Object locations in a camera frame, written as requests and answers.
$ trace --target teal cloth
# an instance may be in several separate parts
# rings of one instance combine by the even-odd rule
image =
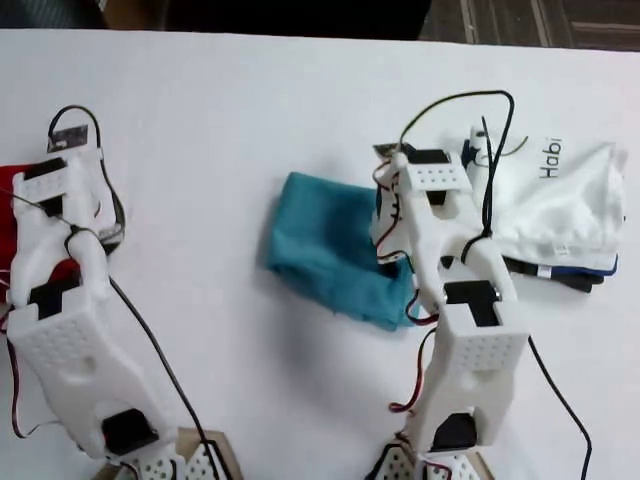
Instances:
[[[394,331],[404,313],[411,270],[382,273],[369,237],[375,190],[291,173],[270,234],[267,268],[296,292],[356,320]]]

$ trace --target red fabric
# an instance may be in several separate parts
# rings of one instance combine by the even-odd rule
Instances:
[[[31,165],[8,165],[0,167],[0,188],[13,192],[13,176],[16,173],[24,172]],[[16,220],[13,217],[12,197],[0,191],[0,269],[9,270],[11,261],[16,254],[18,248],[18,229]],[[77,271],[78,264],[67,259],[60,262],[53,273],[50,280],[64,278],[67,275]],[[7,273],[0,273],[0,278],[5,282],[9,282]],[[7,288],[0,284],[1,299]]]

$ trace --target white table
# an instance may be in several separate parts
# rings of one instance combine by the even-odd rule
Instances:
[[[371,185],[372,144],[396,140],[426,103],[472,89],[513,93],[513,132],[624,142],[630,209],[618,275],[592,295],[536,280],[517,287],[548,368],[592,435],[590,478],[634,478],[639,54],[3,31],[0,65],[1,164],[37,160],[59,107],[80,103],[98,115],[130,222],[112,273],[155,330],[205,426],[228,435],[248,479],[362,478],[404,421],[386,405],[409,394],[423,333],[389,334],[334,315],[257,267],[290,171]],[[409,141],[458,148],[481,114],[497,127],[504,106],[447,105]],[[123,342],[171,391],[124,310],[120,323]],[[59,427],[12,437],[4,351],[0,368],[3,478],[87,478],[98,462]],[[32,425],[50,414],[24,362],[23,369],[21,418]],[[191,425],[186,411],[176,415]],[[492,469],[508,480],[576,479],[584,450],[527,352],[507,425],[485,451]]]

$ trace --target white cloth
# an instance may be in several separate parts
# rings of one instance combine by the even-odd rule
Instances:
[[[488,161],[486,140],[472,130],[480,149],[468,167],[480,209]],[[490,133],[492,153],[500,132]],[[615,143],[510,135],[493,186],[493,238],[504,256],[542,265],[610,270],[624,224],[626,151]]]

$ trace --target cable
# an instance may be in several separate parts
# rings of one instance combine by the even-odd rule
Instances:
[[[32,207],[36,207],[39,208],[40,210],[42,210],[43,212],[46,212],[45,208],[42,205],[39,205],[37,203],[32,202],[31,200],[27,200],[24,197],[21,197],[20,195],[17,195],[15,193],[13,193],[11,190],[7,190],[6,188],[2,188],[0,187],[0,193],[4,193],[5,195],[9,195],[12,198],[15,198],[16,200],[20,200],[21,202],[26,203],[27,205],[31,205]],[[73,224],[67,220],[66,218],[64,218],[62,215],[54,215],[53,218],[57,218],[58,220],[60,220],[62,223],[66,223],[69,226],[72,226]]]
[[[11,343],[11,341],[7,338],[7,351],[9,352],[9,363],[11,364],[11,374],[13,377],[13,396],[11,398],[11,428],[13,429],[13,433],[16,437],[25,439],[29,438],[33,432],[38,430],[40,427],[44,427],[46,425],[56,425],[60,424],[57,420],[51,420],[48,422],[43,422],[37,424],[27,433],[22,433],[20,430],[20,425],[18,423],[18,399],[20,398],[20,370],[18,368],[18,357],[16,356],[16,350]]]
[[[191,406],[191,402],[189,401],[189,399],[187,398],[186,394],[184,393],[184,390],[182,390],[182,387],[180,386],[180,382],[178,382],[178,379],[176,378],[175,373],[173,373],[173,369],[171,368],[171,365],[169,364],[169,361],[167,360],[167,358],[164,356],[164,353],[163,353],[162,349],[160,348],[160,345],[158,344],[158,341],[156,340],[155,335],[153,334],[153,332],[149,328],[149,325],[147,325],[147,322],[145,322],[144,318],[142,318],[142,315],[140,314],[140,312],[138,312],[138,310],[133,305],[133,303],[131,303],[131,300],[129,300],[129,297],[127,297],[127,295],[120,288],[120,286],[116,283],[116,281],[113,279],[113,277],[109,276],[109,282],[111,283],[111,286],[116,291],[116,293],[118,294],[120,299],[127,306],[129,311],[131,312],[131,314],[136,318],[136,320],[138,321],[138,323],[140,324],[140,326],[144,330],[144,333],[149,338],[149,341],[153,345],[153,348],[155,349],[156,353],[158,354],[158,357],[160,358],[160,361],[162,362],[162,366],[164,367],[165,371],[167,372],[167,375],[169,376],[169,379],[171,380],[171,383],[173,383],[173,386],[175,387],[176,391],[178,392],[178,395],[180,396],[180,399],[182,400],[182,403],[184,403],[184,406],[189,411],[189,415],[191,415],[193,423],[195,424],[196,429],[198,430],[198,435],[200,436],[200,441],[203,444],[205,444],[205,450],[207,452],[207,457],[209,457],[209,461],[211,462],[211,468],[213,469],[213,477],[216,480],[218,480],[220,478],[220,476],[218,474],[218,469],[217,469],[216,464],[215,464],[215,462],[213,460],[213,454],[211,453],[211,447],[209,446],[209,443],[207,441],[207,437],[204,434],[204,430],[202,429],[202,425],[200,424],[200,420],[198,419],[198,416],[196,415],[195,410]]]
[[[560,393],[560,390],[558,389],[555,382],[551,378],[551,375],[549,374],[547,367],[545,367],[544,362],[542,361],[542,358],[540,358],[538,349],[536,348],[535,343],[533,343],[533,338],[531,336],[529,336],[528,342],[529,342],[529,347],[531,347],[531,352],[533,353],[533,356],[535,357],[536,362],[538,362],[538,366],[540,367],[540,370],[542,371],[542,374],[544,375],[545,380],[551,387],[551,390],[553,390],[553,393],[556,394],[556,397],[558,397],[558,400],[560,400],[560,403],[562,403],[562,406],[565,408],[565,410],[567,411],[571,419],[578,426],[578,429],[580,429],[580,432],[582,433],[585,441],[587,442],[587,453],[584,456],[584,462],[582,464],[582,475],[580,476],[581,480],[586,480],[587,470],[589,469],[589,460],[591,459],[591,450],[592,450],[591,437],[589,437],[589,432],[587,432],[587,429],[584,428],[584,425],[582,424],[578,416],[574,413],[569,403],[564,399],[564,397],[562,396],[562,393]]]
[[[425,318],[414,317],[411,314],[411,309],[413,308],[413,305],[418,300],[419,296],[420,296],[420,289],[416,288],[413,293],[413,297],[411,297],[411,300],[409,300],[409,303],[407,303],[406,307],[404,307],[404,313],[407,316],[407,318],[420,327],[424,327],[425,325],[431,325],[432,323],[437,322],[438,318],[440,318],[440,315],[437,313],[432,313],[431,315]]]
[[[387,160],[383,162],[382,164],[378,165],[373,171],[373,173],[371,174],[371,178],[373,178],[373,181],[375,182],[375,184],[378,187],[380,187],[382,190],[385,190],[387,192],[389,191],[389,187],[387,187],[386,185],[383,185],[378,181],[378,177],[376,177],[376,173],[378,173],[380,170],[384,169],[385,167],[388,167],[390,163],[391,163],[391,160]]]
[[[483,219],[485,219],[483,223],[483,231],[478,237],[472,238],[471,240],[469,240],[469,242],[467,242],[467,245],[465,245],[463,249],[463,254],[460,257],[463,263],[466,260],[469,249],[475,242],[477,242],[481,238],[491,236],[493,179],[495,177],[495,172],[498,167],[498,161],[500,159],[500,155],[502,154],[502,149],[504,148],[504,144],[507,141],[509,128],[511,126],[511,120],[513,118],[513,112],[515,110],[515,100],[513,99],[513,96],[505,90],[477,90],[472,92],[457,93],[455,95],[449,95],[448,97],[441,98],[440,100],[435,101],[431,105],[428,105],[427,107],[423,108],[420,112],[418,112],[418,114],[407,124],[407,126],[402,131],[402,134],[400,135],[400,140],[398,141],[398,145],[396,147],[397,150],[400,150],[402,148],[404,137],[407,135],[409,130],[411,130],[411,128],[418,122],[418,120],[420,120],[427,112],[437,107],[438,105],[441,105],[450,100],[455,100],[459,98],[475,97],[475,96],[493,96],[493,95],[501,95],[507,98],[507,100],[509,101],[509,112],[507,114],[507,119],[504,124],[504,129],[502,130],[502,136],[500,137],[500,143],[498,145],[498,149],[496,150],[495,157],[493,159],[491,158],[489,159],[489,178],[487,180],[487,190],[485,190],[485,197],[482,205],[482,212],[483,212],[482,215],[483,215]],[[486,136],[487,136],[487,141],[490,142],[489,135],[486,134]]]
[[[447,472],[447,477],[445,480],[451,480],[453,478],[453,470],[451,470],[449,467],[447,467],[446,465],[442,465],[441,463],[434,463],[434,462],[429,462],[428,460],[425,460],[424,463],[429,466],[429,467],[433,467],[435,469],[442,469],[445,472]]]
[[[56,125],[58,125],[58,121],[60,120],[62,115],[67,113],[69,110],[81,110],[87,115],[89,115],[89,117],[93,121],[93,126],[95,127],[95,131],[96,131],[96,147],[102,148],[102,140],[100,135],[100,126],[98,125],[98,119],[96,118],[96,116],[93,114],[91,110],[89,110],[87,107],[83,107],[82,105],[67,105],[66,107],[63,107],[60,110],[58,110],[58,113],[54,115],[54,117],[51,119],[51,123],[49,123],[49,130],[47,131],[47,138],[49,139],[49,142],[50,142],[49,145],[50,146],[53,145],[53,130],[56,128]]]
[[[423,375],[422,353],[424,351],[424,344],[426,343],[427,339],[435,333],[435,331],[436,331],[435,327],[429,330],[427,334],[424,336],[424,338],[422,339],[422,342],[420,342],[420,347],[418,348],[418,373],[416,375],[416,384],[413,388],[413,393],[411,394],[411,398],[404,405],[397,402],[391,402],[389,404],[389,410],[391,410],[393,413],[401,413],[401,412],[406,412],[408,410],[411,410],[413,408],[413,405],[418,401],[418,396],[420,395],[420,389],[422,388],[422,375]]]
[[[138,474],[138,470],[136,469],[136,467],[134,467],[133,465],[127,462],[120,462],[120,465],[122,465],[124,468],[126,468],[131,472],[131,475],[133,475],[134,480],[140,480],[140,475]]]
[[[482,128],[484,132],[484,137],[487,141],[487,157],[489,159],[489,174],[495,168],[495,161],[491,155],[491,138],[489,137],[489,129],[487,128],[487,121],[484,116],[482,117]],[[490,237],[492,235],[491,231],[491,217],[493,216],[493,184],[489,185],[489,180],[487,180],[487,186],[484,191],[484,200],[482,201],[482,232],[469,240],[462,249],[462,254],[460,255],[460,261],[462,263],[467,262],[467,255],[469,254],[469,250],[478,240],[482,240],[483,238]]]
[[[124,211],[124,206],[120,201],[120,197],[118,196],[115,189],[113,188],[113,184],[111,183],[111,179],[109,178],[109,174],[107,173],[107,167],[104,162],[104,154],[102,152],[102,135],[100,133],[100,125],[98,123],[98,119],[96,118],[96,116],[93,114],[91,110],[89,110],[87,107],[83,107],[82,105],[67,105],[66,107],[61,108],[58,111],[58,113],[56,113],[55,116],[51,119],[51,123],[49,124],[49,130],[47,131],[49,145],[51,146],[54,144],[53,133],[54,133],[54,129],[56,128],[56,125],[58,124],[58,121],[60,120],[62,115],[64,115],[70,110],[80,110],[86,113],[89,116],[89,118],[91,118],[91,121],[93,122],[93,126],[96,132],[96,147],[98,148],[98,150],[100,150],[100,168],[102,169],[102,175],[104,176],[104,181],[106,182],[107,187],[111,192],[111,198],[113,199],[113,207],[116,213],[116,222],[120,224],[120,228],[118,230],[101,238],[100,240],[101,243],[104,243],[104,242],[107,242],[108,240],[111,240],[112,238],[117,237],[120,234],[124,234],[124,231],[126,229],[126,224],[127,224],[127,218]]]
[[[502,155],[500,155],[500,158],[504,158],[504,157],[509,157],[515,153],[518,153],[518,151],[525,146],[525,144],[529,141],[529,135],[525,136],[522,141],[518,144],[518,146],[516,148],[514,148],[513,150],[511,150],[510,152],[507,153],[503,153]],[[483,155],[481,158],[487,158],[488,155]],[[474,160],[473,163],[475,163],[476,166],[478,167],[484,167],[484,165],[480,165],[478,163],[476,163],[476,161]]]

